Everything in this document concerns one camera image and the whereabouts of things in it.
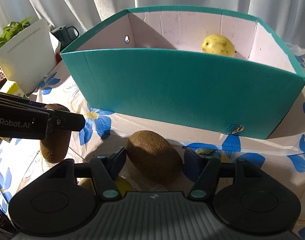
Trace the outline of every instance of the screw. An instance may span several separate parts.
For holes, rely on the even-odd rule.
[[[190,195],[194,198],[202,198],[202,197],[205,197],[207,194],[203,190],[196,189],[196,190],[193,190],[192,192],[190,192]]]
[[[103,196],[106,198],[114,198],[114,197],[118,196],[118,191],[113,190],[113,189],[105,190],[103,192]]]

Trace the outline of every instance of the kiwi fruit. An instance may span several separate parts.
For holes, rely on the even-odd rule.
[[[0,228],[11,234],[15,234],[17,232],[14,226],[2,217],[0,217]]]
[[[60,104],[49,104],[45,108],[70,112],[67,107]],[[66,157],[70,136],[71,131],[52,130],[47,133],[46,139],[40,140],[40,151],[45,160],[49,163],[61,162]]]
[[[138,131],[129,137],[127,155],[148,179],[161,185],[172,182],[181,171],[182,159],[172,145],[153,131]]]

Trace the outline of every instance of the teal cardboard box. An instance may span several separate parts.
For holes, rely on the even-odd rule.
[[[211,34],[226,36],[235,58],[202,53]],[[262,20],[216,8],[126,9],[61,56],[92,107],[259,139],[305,85],[300,64]]]

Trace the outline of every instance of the logo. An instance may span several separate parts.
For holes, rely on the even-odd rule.
[[[159,198],[159,196],[157,194],[153,194],[150,196],[152,199],[156,199],[156,198]]]
[[[20,127],[20,128],[29,128],[30,122],[20,122],[20,121],[15,122],[10,119],[5,120],[4,118],[0,118],[0,125]]]

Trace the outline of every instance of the green plant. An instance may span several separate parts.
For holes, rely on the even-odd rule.
[[[6,27],[4,27],[4,32],[0,35],[0,48],[23,29],[30,26],[29,20],[31,19],[33,19],[33,17],[28,17],[21,22],[10,22]]]

